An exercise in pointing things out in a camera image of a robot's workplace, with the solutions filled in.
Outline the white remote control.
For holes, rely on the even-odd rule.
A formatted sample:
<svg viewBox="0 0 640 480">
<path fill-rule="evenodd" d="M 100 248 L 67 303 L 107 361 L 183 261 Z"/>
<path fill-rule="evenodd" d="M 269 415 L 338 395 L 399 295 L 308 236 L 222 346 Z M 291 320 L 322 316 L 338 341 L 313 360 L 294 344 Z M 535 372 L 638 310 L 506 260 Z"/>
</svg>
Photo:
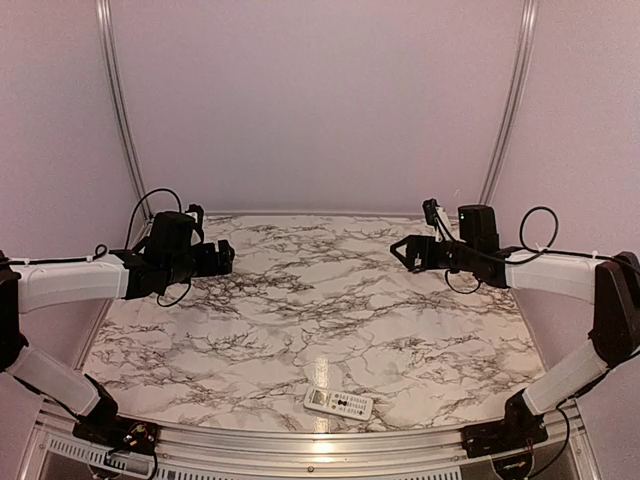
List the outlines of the white remote control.
<svg viewBox="0 0 640 480">
<path fill-rule="evenodd" d="M 306 409 L 358 421 L 368 421 L 373 411 L 371 398 L 310 386 L 303 406 Z"/>
</svg>

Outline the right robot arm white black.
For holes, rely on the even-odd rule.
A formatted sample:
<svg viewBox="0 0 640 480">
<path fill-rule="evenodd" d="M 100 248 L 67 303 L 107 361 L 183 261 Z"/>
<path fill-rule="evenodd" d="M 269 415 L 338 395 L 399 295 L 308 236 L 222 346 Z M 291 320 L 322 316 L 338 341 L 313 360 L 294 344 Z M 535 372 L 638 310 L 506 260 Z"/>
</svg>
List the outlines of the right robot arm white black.
<svg viewBox="0 0 640 480">
<path fill-rule="evenodd" d="M 459 233 L 452 234 L 436 200 L 423 203 L 434 235 L 409 235 L 390 247 L 410 272 L 466 272 L 479 285 L 535 290 L 584 301 L 593 307 L 585 343 L 505 404 L 495 438 L 515 448 L 534 431 L 534 421 L 562 401 L 597 385 L 619 365 L 639 355 L 639 260 L 631 252 L 615 256 L 535 250 L 525 243 L 503 248 L 495 212 L 488 205 L 458 209 Z"/>
</svg>

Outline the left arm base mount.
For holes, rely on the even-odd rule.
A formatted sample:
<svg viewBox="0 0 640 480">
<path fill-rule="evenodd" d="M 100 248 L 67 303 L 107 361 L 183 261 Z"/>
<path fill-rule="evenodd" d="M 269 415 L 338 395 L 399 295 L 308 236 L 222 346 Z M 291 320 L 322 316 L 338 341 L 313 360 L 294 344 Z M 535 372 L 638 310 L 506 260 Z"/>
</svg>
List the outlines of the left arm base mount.
<svg viewBox="0 0 640 480">
<path fill-rule="evenodd" d="M 117 416 L 106 425 L 76 423 L 72 434 L 75 438 L 109 447 L 115 452 L 152 455 L 155 453 L 159 430 L 156 423 Z"/>
</svg>

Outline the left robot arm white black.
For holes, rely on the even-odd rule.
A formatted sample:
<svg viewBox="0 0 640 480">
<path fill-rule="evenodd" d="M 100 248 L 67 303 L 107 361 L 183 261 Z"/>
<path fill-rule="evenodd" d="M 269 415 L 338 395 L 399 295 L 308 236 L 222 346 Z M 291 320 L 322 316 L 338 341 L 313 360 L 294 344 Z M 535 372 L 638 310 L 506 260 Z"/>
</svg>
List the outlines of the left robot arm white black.
<svg viewBox="0 0 640 480">
<path fill-rule="evenodd" d="M 226 276 L 235 251 L 226 240 L 208 242 L 203 214 L 156 215 L 149 233 L 133 247 L 99 246 L 88 257 L 1 261 L 1 370 L 25 387 L 55 400 L 106 445 L 125 438 L 118 405 L 95 380 L 30 346 L 20 330 L 26 313 L 92 300 L 135 300 L 163 296 L 177 284 Z"/>
</svg>

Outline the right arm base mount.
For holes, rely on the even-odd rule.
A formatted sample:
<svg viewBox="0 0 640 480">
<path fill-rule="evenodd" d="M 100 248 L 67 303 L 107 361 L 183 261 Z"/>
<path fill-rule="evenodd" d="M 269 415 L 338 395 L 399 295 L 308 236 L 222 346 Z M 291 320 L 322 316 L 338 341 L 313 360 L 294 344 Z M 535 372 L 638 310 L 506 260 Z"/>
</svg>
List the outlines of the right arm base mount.
<svg viewBox="0 0 640 480">
<path fill-rule="evenodd" d="M 462 447 L 468 458 L 529 448 L 549 438 L 541 417 L 524 427 L 509 426 L 505 420 L 469 425 L 461 430 L 461 435 Z"/>
</svg>

